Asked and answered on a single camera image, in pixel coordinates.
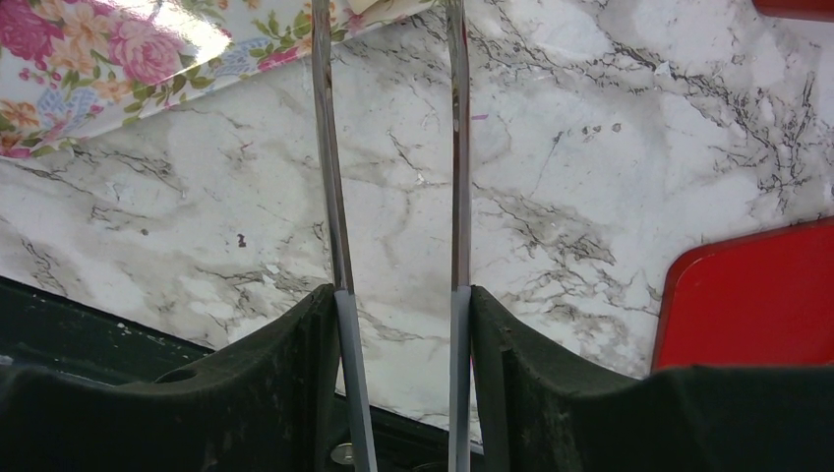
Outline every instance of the white marble countertop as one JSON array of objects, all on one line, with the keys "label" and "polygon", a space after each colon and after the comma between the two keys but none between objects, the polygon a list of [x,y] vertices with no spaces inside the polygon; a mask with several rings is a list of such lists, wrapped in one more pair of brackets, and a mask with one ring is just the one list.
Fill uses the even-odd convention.
[{"label": "white marble countertop", "polygon": [[[748,0],[471,0],[468,15],[473,278],[567,348],[645,375],[680,253],[832,213],[834,25]],[[445,36],[430,11],[334,51],[369,391],[439,426]],[[214,348],[279,316],[328,281],[309,70],[0,162],[0,273]]]}]

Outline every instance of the floral pattern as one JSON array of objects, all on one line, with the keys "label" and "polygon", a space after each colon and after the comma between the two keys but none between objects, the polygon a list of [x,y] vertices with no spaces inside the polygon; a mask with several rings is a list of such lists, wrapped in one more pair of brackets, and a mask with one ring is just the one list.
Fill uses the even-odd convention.
[{"label": "floral pattern", "polygon": [[[334,0],[342,41],[437,0]],[[37,157],[127,125],[312,47],[304,0],[0,1],[0,155]]]}]

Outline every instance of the red plastic object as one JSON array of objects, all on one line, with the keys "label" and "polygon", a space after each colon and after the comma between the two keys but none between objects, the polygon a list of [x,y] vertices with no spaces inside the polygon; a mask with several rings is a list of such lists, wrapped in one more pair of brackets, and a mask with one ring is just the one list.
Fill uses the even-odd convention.
[{"label": "red plastic object", "polygon": [[753,0],[764,15],[834,22],[834,0]]},{"label": "red plastic object", "polygon": [[834,218],[710,244],[666,277],[652,370],[834,363]]}]

